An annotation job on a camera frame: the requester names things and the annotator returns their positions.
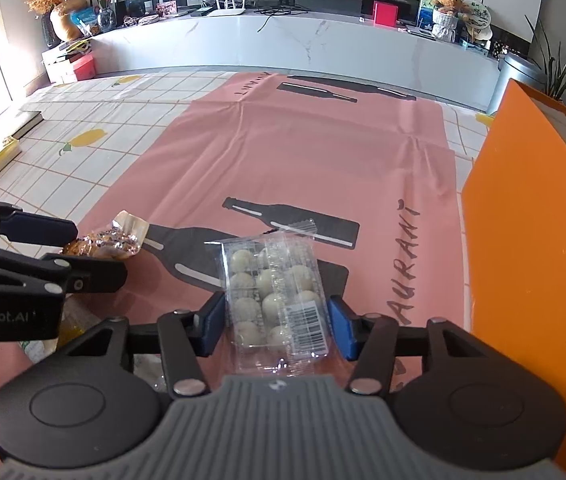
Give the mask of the red white storage box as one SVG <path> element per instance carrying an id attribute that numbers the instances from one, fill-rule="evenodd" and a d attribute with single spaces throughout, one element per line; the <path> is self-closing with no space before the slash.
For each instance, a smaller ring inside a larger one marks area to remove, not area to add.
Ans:
<path id="1" fill-rule="evenodd" d="M 90 38 L 62 42 L 42 53 L 42 63 L 52 84 L 71 84 L 96 77 Z"/>

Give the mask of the teddy bear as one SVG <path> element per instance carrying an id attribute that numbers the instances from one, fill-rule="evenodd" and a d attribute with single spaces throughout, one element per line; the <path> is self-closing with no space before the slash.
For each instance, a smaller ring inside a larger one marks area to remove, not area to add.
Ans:
<path id="1" fill-rule="evenodd" d="M 462 0 L 436 0 L 433 8 L 432 35 L 436 40 L 453 44 L 459 24 L 458 14 L 463 10 Z"/>

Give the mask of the dried orange flowers vase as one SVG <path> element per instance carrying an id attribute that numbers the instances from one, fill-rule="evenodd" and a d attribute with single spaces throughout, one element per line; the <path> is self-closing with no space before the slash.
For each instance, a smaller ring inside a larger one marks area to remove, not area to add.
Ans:
<path id="1" fill-rule="evenodd" d="M 36 18 L 41 23 L 42 35 L 46 46 L 49 49 L 55 48 L 60 44 L 51 20 L 52 11 L 62 3 L 62 0 L 25 0 L 28 10 L 36 14 Z"/>

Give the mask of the silver trash can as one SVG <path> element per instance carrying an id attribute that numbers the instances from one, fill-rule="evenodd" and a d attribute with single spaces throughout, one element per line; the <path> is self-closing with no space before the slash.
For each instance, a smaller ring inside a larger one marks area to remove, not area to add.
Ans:
<path id="1" fill-rule="evenodd" d="M 498 110 L 510 80 L 526 84 L 536 90 L 545 89 L 547 82 L 545 72 L 532 61 L 515 53 L 509 52 L 500 58 L 498 70 L 499 77 L 486 110 L 488 115 L 495 114 Z"/>

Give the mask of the white wifi router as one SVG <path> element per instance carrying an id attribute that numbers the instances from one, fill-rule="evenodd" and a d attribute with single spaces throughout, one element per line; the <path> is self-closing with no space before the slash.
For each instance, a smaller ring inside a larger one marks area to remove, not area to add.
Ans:
<path id="1" fill-rule="evenodd" d="M 229 18 L 246 11 L 246 0 L 215 0 L 215 7 L 208 13 L 210 18 Z"/>

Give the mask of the red box on console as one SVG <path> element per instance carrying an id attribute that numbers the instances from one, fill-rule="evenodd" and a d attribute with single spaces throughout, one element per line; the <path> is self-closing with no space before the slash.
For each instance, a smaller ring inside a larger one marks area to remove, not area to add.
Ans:
<path id="1" fill-rule="evenodd" d="M 372 21 L 374 26 L 395 28 L 398 23 L 399 6 L 394 3 L 375 0 Z"/>

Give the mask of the potted long-leaf plant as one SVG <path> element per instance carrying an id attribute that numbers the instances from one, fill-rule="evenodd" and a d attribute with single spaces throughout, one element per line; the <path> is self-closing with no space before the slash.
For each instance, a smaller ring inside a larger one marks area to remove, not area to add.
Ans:
<path id="1" fill-rule="evenodd" d="M 533 43 L 537 44 L 541 55 L 541 62 L 534 61 L 533 64 L 546 77 L 544 93 L 551 99 L 561 101 L 566 93 L 566 52 L 563 52 L 563 44 L 559 42 L 556 48 L 550 44 L 542 21 L 533 25 L 527 15 L 525 20 L 533 34 Z"/>

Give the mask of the orange cardboard box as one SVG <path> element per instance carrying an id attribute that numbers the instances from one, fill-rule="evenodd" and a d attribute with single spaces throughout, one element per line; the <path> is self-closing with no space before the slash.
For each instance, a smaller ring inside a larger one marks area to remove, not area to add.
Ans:
<path id="1" fill-rule="evenodd" d="M 566 107 L 511 81 L 461 196 L 473 333 L 566 402 Z"/>

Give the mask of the clear tray white balls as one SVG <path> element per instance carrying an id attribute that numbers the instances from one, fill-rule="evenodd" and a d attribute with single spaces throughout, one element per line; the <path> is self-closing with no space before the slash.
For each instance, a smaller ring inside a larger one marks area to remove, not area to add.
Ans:
<path id="1" fill-rule="evenodd" d="M 225 292 L 237 373 L 310 374 L 332 350 L 331 326 L 313 239 L 315 222 L 265 234 L 210 240 Z"/>

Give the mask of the white tv console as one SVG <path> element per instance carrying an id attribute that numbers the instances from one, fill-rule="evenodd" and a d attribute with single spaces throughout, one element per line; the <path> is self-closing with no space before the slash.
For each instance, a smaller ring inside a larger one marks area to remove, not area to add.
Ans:
<path id="1" fill-rule="evenodd" d="M 351 16 L 247 13 L 170 18 L 92 42 L 101 74 L 151 68 L 262 67 L 343 76 L 484 110 L 499 77 L 492 58 Z"/>

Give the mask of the brown plush toy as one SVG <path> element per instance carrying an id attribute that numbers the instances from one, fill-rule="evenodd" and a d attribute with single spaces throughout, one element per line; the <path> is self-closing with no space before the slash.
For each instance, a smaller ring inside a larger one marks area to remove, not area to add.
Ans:
<path id="1" fill-rule="evenodd" d="M 71 14 L 88 7 L 86 0 L 65 0 L 54 6 L 50 18 L 56 36 L 60 41 L 74 41 L 82 37 L 79 27 L 74 24 Z"/>

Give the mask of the brown round-label snack bag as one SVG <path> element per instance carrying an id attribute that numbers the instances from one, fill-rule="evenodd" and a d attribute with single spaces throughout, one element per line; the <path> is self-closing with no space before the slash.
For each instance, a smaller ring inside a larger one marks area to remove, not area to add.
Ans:
<path id="1" fill-rule="evenodd" d="M 122 210 L 105 226 L 73 240 L 62 248 L 62 254 L 95 259 L 126 260 L 140 252 L 149 222 Z"/>

